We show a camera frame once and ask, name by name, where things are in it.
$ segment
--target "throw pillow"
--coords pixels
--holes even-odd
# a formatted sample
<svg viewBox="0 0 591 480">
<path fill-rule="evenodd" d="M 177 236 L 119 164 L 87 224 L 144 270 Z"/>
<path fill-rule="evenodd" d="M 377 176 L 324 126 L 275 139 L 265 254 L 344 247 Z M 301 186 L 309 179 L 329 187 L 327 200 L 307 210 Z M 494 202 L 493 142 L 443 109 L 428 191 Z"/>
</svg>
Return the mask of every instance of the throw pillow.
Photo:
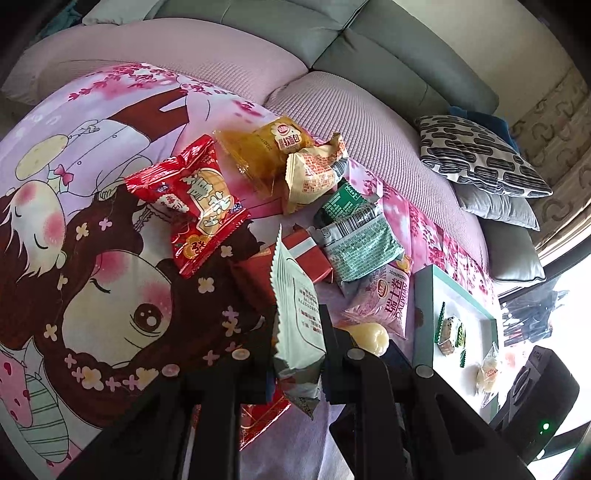
<svg viewBox="0 0 591 480">
<path fill-rule="evenodd" d="M 480 220 L 488 247 L 488 270 L 498 282 L 528 286 L 546 279 L 528 231 L 517 225 Z"/>
<path fill-rule="evenodd" d="M 490 130 L 453 115 L 422 116 L 418 121 L 421 161 L 448 180 L 498 195 L 552 195 L 533 167 Z"/>
<path fill-rule="evenodd" d="M 495 195 L 477 189 L 474 185 L 453 183 L 457 202 L 465 212 L 481 218 L 510 223 L 540 231 L 534 211 L 525 198 Z"/>
</svg>

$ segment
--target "pink sofa cover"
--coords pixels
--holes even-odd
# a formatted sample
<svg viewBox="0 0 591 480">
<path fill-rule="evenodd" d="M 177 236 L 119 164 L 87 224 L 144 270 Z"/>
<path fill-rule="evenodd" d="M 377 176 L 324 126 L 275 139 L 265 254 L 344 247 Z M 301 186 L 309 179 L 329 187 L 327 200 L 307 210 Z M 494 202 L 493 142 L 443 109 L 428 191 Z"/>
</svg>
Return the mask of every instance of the pink sofa cover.
<svg viewBox="0 0 591 480">
<path fill-rule="evenodd" d="M 2 91 L 36 105 L 75 78 L 128 61 L 201 78 L 256 103 L 308 72 L 297 57 L 254 35 L 190 18 L 160 18 L 68 28 L 47 37 L 24 53 Z"/>
<path fill-rule="evenodd" d="M 352 158 L 397 189 L 488 271 L 477 217 L 460 210 L 451 184 L 422 164 L 414 128 L 377 98 L 344 78 L 312 72 L 273 92 L 265 107 L 323 138 L 341 132 Z"/>
</svg>

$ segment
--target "red snack package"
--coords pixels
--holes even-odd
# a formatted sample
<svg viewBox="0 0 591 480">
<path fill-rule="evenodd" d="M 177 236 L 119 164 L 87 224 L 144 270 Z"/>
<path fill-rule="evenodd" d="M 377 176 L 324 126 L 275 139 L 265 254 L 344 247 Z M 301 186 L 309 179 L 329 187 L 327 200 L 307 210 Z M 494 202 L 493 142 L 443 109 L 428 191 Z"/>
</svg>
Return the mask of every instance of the red snack package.
<svg viewBox="0 0 591 480">
<path fill-rule="evenodd" d="M 185 278 L 249 216 L 228 190 L 209 135 L 176 157 L 129 176 L 125 184 L 146 202 L 189 213 L 178 217 L 171 236 L 174 261 Z"/>
<path fill-rule="evenodd" d="M 332 277 L 333 268 L 330 262 L 306 230 L 294 226 L 294 232 L 283 238 L 282 242 L 313 283 Z M 246 260 L 230 264 L 232 275 L 242 294 L 260 313 L 275 304 L 270 280 L 274 252 L 275 244 Z"/>
<path fill-rule="evenodd" d="M 240 407 L 240 451 L 263 433 L 271 423 L 276 421 L 290 407 L 291 403 L 279 385 L 275 388 L 273 398 L 266 405 L 241 405 Z M 201 405 L 195 405 L 191 417 L 191 428 L 194 430 L 199 423 Z"/>
</svg>

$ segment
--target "black and white patterned pillow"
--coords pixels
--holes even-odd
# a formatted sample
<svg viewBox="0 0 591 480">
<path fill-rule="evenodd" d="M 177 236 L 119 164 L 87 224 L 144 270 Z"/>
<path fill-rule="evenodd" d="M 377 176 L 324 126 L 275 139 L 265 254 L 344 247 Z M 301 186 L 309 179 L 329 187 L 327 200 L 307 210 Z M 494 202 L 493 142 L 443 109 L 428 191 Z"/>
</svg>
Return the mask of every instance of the black and white patterned pillow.
<svg viewBox="0 0 591 480">
<path fill-rule="evenodd" d="M 418 123 L 421 161 L 448 180 L 498 195 L 552 195 L 533 167 L 487 128 L 453 115 L 422 116 Z"/>
</svg>

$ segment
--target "pink bow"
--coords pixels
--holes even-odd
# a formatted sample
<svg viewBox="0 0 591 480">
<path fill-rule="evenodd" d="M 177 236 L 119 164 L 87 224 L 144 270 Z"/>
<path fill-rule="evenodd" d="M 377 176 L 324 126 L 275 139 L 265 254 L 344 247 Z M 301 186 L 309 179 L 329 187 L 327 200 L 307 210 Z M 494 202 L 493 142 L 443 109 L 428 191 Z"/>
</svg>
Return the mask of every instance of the pink bow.
<svg viewBox="0 0 591 480">
<path fill-rule="evenodd" d="M 66 170 L 64 169 L 64 165 L 62 165 L 61 163 L 57 166 L 53 173 L 61 177 L 61 180 L 65 186 L 67 186 L 72 180 L 74 180 L 74 174 L 66 172 Z"/>
</svg>

